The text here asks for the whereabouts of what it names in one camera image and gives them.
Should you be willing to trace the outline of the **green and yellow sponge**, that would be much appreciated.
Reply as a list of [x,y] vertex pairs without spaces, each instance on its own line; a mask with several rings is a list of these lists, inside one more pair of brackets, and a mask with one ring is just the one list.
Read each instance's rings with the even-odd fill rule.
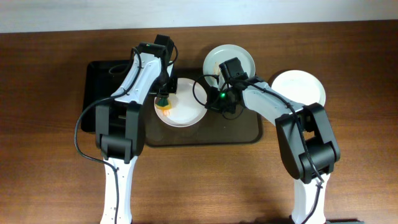
[[172,108],[171,102],[168,98],[156,98],[154,104],[157,109],[162,111],[170,110]]

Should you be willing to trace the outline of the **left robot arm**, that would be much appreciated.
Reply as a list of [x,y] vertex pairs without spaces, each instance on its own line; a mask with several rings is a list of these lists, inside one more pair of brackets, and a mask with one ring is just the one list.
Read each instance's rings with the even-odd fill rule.
[[143,105],[152,95],[168,106],[167,98],[177,91],[173,71],[178,51],[169,36],[159,34],[132,52],[122,84],[109,102],[95,108],[96,146],[106,171],[102,223],[132,222],[133,171],[146,140]]

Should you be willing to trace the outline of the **white plate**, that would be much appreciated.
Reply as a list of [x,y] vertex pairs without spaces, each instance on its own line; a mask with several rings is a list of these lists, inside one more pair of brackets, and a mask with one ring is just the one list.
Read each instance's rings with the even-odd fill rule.
[[271,88],[297,103],[311,105],[326,103],[326,92],[322,83],[311,73],[302,70],[288,70],[278,74]]
[[165,124],[176,128],[184,128],[199,122],[207,109],[195,99],[192,88],[194,80],[179,78],[177,92],[170,94],[168,100],[171,108],[160,110],[154,105],[155,113]]

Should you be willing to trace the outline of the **pale blue plate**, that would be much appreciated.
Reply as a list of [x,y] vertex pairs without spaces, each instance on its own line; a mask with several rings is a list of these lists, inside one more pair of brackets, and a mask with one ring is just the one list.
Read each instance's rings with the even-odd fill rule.
[[219,76],[218,80],[212,77],[205,77],[205,80],[210,87],[219,88],[224,83],[219,65],[235,57],[237,57],[241,62],[241,66],[247,73],[248,77],[253,77],[256,74],[254,59],[251,57],[249,52],[244,48],[233,44],[220,45],[208,53],[203,63],[204,75]]

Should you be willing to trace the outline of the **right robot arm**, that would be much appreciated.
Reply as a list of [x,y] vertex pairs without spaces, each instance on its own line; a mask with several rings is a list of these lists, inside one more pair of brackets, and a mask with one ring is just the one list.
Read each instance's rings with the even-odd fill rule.
[[211,88],[205,108],[234,113],[236,105],[255,111],[276,128],[282,163],[294,180],[293,223],[326,223],[326,185],[341,152],[324,107],[305,105],[249,77],[238,58],[219,65],[223,84]]

